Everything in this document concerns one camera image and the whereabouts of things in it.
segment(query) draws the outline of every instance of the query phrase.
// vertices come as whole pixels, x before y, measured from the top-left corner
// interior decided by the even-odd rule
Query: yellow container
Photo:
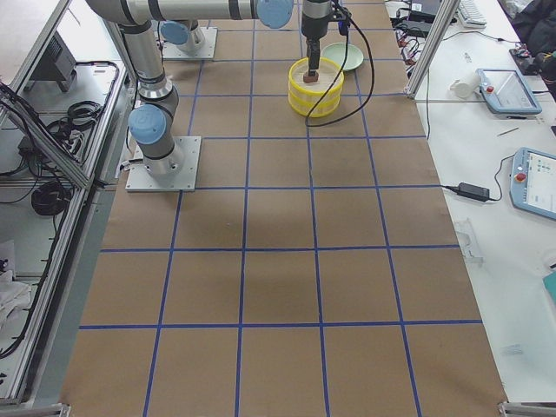
[[[308,59],[297,61],[289,69],[288,101],[292,108],[302,116],[306,116],[313,106],[326,92],[338,74],[340,66],[327,58],[322,57],[319,66],[319,80],[316,83],[303,82],[303,74],[308,71]],[[311,113],[311,117],[324,117],[330,115],[340,104],[341,88],[344,84],[343,72],[340,74],[334,87],[328,92],[324,100]]]

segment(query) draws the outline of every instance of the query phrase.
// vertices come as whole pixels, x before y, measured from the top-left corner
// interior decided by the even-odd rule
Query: blue joint cap
[[[141,145],[152,145],[160,141],[166,133],[166,116],[152,104],[133,110],[129,115],[128,126],[131,135]]]
[[[187,26],[171,20],[162,22],[160,32],[166,41],[174,45],[183,45],[189,39],[189,29]]]
[[[259,0],[257,16],[270,29],[279,29],[289,22],[294,0]]]

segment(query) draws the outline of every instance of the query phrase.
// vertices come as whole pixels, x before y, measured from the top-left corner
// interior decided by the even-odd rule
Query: white keyboard
[[[475,6],[474,0],[460,0],[458,16],[464,28],[484,28],[487,20]]]

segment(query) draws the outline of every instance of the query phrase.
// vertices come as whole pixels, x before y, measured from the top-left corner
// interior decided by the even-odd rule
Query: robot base
[[[164,61],[198,61],[200,59],[213,59],[216,49],[217,28],[200,28],[205,36],[202,47],[192,53],[180,50],[172,43],[164,44]]]
[[[182,168],[174,174],[152,176],[143,164],[135,164],[129,170],[128,191],[194,191],[201,153],[200,136],[176,136],[175,145],[184,154]],[[137,147],[135,159],[142,158],[142,151]]]

